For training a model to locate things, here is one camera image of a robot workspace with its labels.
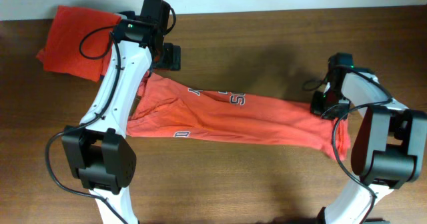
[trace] red cloth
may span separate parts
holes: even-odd
[[[121,17],[113,13],[84,7],[58,6],[57,14],[47,37],[46,46],[36,58],[43,62],[45,71],[68,73],[92,81],[98,81],[103,67],[108,67],[111,51],[103,59],[89,60],[79,54],[80,41],[91,31],[117,25]],[[101,55],[107,49],[109,31],[94,33],[83,44],[83,52],[91,57]]]
[[[333,121],[310,113],[310,104],[219,91],[197,91],[155,73],[141,83],[137,109],[127,122],[132,137],[189,137],[208,141],[297,145],[335,159]],[[336,145],[345,159],[350,138],[340,123]]]
[[[46,47],[37,58],[46,71],[69,73],[97,81],[108,67],[103,60],[79,54],[79,43],[94,29],[115,25],[120,17],[81,7],[58,8]],[[90,37],[83,51],[97,56],[107,48],[108,30]],[[196,91],[153,74],[141,83],[142,96],[129,118],[127,133],[134,137],[189,137],[210,141],[262,145],[298,145],[323,151],[334,159],[331,132],[334,122],[309,112],[308,103],[256,95]],[[347,122],[337,133],[341,158],[350,147]]]

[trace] folded red cloth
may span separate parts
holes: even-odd
[[[113,13],[84,7],[58,6],[46,46],[36,58],[43,62],[45,71],[68,73],[98,81],[108,68],[111,51],[102,59],[89,60],[79,53],[80,41],[95,29],[117,25],[120,19],[120,16]],[[82,47],[83,52],[91,57],[101,55],[108,48],[109,31],[111,30],[102,30],[87,38]]]
[[[37,55],[46,71],[69,73],[97,81],[108,67],[110,55],[88,60],[79,53],[80,41],[91,31],[115,25],[120,17],[81,7],[58,8],[44,50]],[[86,55],[107,48],[108,32],[87,39]],[[323,151],[334,159],[333,121],[309,112],[309,104],[243,93],[198,91],[153,74],[141,83],[142,96],[129,118],[127,133],[135,137],[189,137],[210,141],[262,145],[298,145]],[[337,133],[341,158],[350,147],[347,122]]]

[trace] wood grain surface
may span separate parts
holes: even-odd
[[[100,83],[44,72],[35,59],[51,20],[0,23],[0,222],[100,223],[95,201],[68,194],[49,178],[44,146],[86,113]],[[427,111],[427,7],[320,9],[179,15],[167,41],[182,48],[179,83],[304,101],[302,83],[321,78],[336,52],[354,55],[407,106]],[[350,117],[355,139],[361,118]],[[319,151],[192,139],[127,139],[137,153],[131,183],[142,223],[266,223],[315,217],[348,178]],[[61,143],[53,168],[71,176]],[[427,168],[381,201],[371,217],[427,223]]]

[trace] wooden table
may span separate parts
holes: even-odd
[[[399,101],[427,111],[427,7],[179,15],[167,41],[182,48],[182,70],[160,75],[205,90],[305,101],[302,83],[321,78],[327,59],[352,53]],[[95,201],[60,190],[43,157],[46,140],[77,124],[100,83],[48,73],[35,59],[51,20],[0,23],[0,222],[100,223]],[[361,119],[350,117],[356,137]],[[255,223],[315,217],[348,178],[319,151],[191,139],[128,138],[137,153],[130,186],[142,223]],[[73,179],[61,143],[53,168]],[[427,168],[381,201],[371,217],[427,222]]]

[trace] brown tabletop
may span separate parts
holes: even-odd
[[[0,222],[100,223],[92,199],[58,188],[44,162],[48,138],[75,125],[100,83],[44,72],[35,54],[51,20],[0,22]],[[320,9],[178,15],[167,41],[182,48],[180,72],[158,71],[204,90],[309,102],[302,83],[321,78],[336,52],[374,70],[405,105],[427,111],[427,7]],[[352,140],[361,118],[350,117]],[[137,154],[130,185],[142,223],[256,223],[315,217],[348,178],[323,153],[286,146],[193,139],[127,138]],[[58,178],[71,176],[60,141],[51,150]],[[371,217],[427,223],[427,168],[381,201]]]

